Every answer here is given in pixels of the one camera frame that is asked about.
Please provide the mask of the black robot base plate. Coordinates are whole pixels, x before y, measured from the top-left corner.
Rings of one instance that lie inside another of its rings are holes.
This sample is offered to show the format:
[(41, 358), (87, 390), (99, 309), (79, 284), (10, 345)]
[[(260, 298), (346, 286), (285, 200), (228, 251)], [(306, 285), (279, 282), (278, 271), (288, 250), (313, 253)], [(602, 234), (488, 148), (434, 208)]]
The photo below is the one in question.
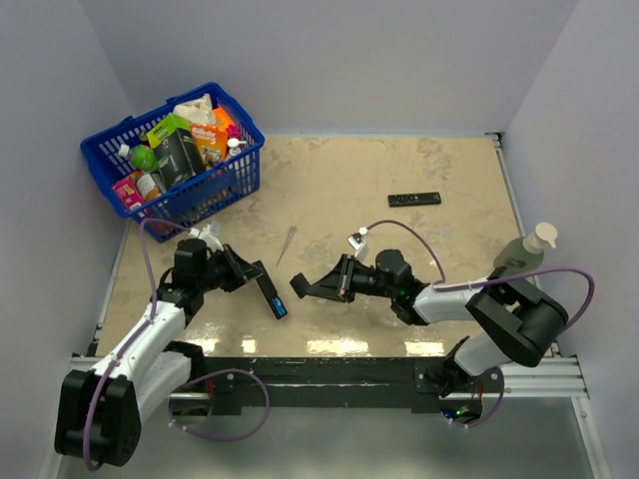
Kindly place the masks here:
[(172, 341), (165, 350), (192, 360), (191, 380), (171, 403), (185, 412), (240, 415), (245, 408), (407, 409), (439, 413), (466, 402), (477, 415), (478, 394), (501, 393), (503, 374), (491, 368), (473, 379), (443, 378), (442, 357), (212, 357), (194, 344)]

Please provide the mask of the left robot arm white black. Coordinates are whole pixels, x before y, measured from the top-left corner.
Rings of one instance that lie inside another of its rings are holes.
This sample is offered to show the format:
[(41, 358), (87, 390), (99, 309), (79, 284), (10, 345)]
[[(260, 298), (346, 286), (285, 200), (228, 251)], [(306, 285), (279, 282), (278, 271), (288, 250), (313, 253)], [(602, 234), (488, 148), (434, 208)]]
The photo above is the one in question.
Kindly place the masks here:
[(83, 460), (91, 472), (125, 465), (152, 410), (175, 389), (196, 391), (206, 382), (201, 348), (177, 339), (205, 294), (232, 292), (266, 276), (260, 262), (243, 260), (227, 244), (180, 241), (173, 266), (153, 279), (150, 303), (136, 325), (91, 368), (64, 377), (55, 451)]

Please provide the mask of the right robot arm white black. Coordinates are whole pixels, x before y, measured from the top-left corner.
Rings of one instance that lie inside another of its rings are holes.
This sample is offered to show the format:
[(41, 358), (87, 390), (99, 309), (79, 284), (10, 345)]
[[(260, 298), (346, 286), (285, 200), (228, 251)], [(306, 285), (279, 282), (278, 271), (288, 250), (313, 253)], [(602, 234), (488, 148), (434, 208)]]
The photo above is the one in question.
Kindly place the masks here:
[(473, 320), (483, 333), (461, 339), (442, 362), (426, 373), (429, 380), (458, 392), (468, 391), (486, 370), (515, 362), (538, 365), (568, 322), (566, 310), (532, 283), (505, 278), (497, 268), (486, 281), (460, 290), (438, 290), (418, 280), (398, 249), (384, 249), (372, 266), (344, 254), (314, 283), (299, 273), (291, 286), (300, 298), (314, 296), (350, 303), (358, 294), (390, 300), (391, 311), (407, 325), (427, 326), (449, 320)]

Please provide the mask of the black battery cover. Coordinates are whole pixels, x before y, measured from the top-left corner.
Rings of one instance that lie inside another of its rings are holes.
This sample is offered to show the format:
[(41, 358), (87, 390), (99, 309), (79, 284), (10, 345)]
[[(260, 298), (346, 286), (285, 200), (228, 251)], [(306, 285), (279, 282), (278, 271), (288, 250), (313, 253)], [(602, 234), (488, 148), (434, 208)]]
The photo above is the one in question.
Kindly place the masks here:
[(297, 273), (290, 280), (290, 285), (298, 298), (304, 298), (308, 294), (310, 284), (302, 272)]

